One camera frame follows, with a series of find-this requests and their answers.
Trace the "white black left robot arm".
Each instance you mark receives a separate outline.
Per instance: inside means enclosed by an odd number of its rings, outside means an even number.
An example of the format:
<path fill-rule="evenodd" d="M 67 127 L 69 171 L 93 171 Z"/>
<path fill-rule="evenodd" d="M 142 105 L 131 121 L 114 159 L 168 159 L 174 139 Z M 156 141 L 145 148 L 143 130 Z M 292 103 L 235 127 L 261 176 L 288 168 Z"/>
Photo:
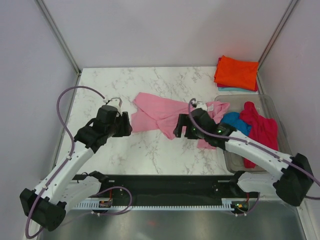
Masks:
<path fill-rule="evenodd" d="M 128 137 L 131 132 L 128 112 L 119 112 L 118 107 L 107 104 L 100 107 L 96 117 L 77 131 L 65 159 L 34 189 L 25 188 L 19 195 L 27 221 L 34 221 L 52 232 L 63 222 L 67 212 L 81 201 L 95 194 L 106 196 L 110 185 L 98 171 L 90 173 L 72 188 L 68 185 L 109 138 Z"/>

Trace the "pink t shirt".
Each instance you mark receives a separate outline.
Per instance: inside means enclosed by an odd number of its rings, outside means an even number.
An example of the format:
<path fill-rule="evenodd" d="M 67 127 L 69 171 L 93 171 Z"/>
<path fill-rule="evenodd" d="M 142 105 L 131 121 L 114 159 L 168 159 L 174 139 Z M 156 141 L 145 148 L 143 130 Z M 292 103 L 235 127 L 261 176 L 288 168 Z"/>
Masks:
<path fill-rule="evenodd" d="M 137 107 L 137 112 L 131 115 L 133 133 L 160 130 L 169 140 L 173 140 L 179 114 L 188 114 L 188 103 L 149 93 L 138 93 L 133 103 Z M 206 106 L 209 116 L 218 124 L 227 113 L 230 103 L 210 101 Z M 198 140 L 197 148 L 216 149 L 203 139 Z"/>

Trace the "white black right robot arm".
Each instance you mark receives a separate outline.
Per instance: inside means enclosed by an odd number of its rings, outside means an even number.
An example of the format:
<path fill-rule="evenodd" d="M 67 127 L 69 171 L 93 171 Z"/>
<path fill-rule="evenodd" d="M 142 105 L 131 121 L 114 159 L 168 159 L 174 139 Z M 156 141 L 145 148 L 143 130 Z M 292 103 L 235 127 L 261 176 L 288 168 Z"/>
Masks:
<path fill-rule="evenodd" d="M 298 207 L 315 182 L 306 156 L 300 153 L 292 156 L 258 143 L 229 124 L 215 123 L 202 108 L 178 116 L 173 131 L 177 138 L 181 137 L 183 127 L 186 138 L 204 140 L 210 146 L 248 159 L 266 171 L 237 171 L 229 184 L 229 191 L 235 197 L 251 192 L 275 194 L 285 203 Z"/>

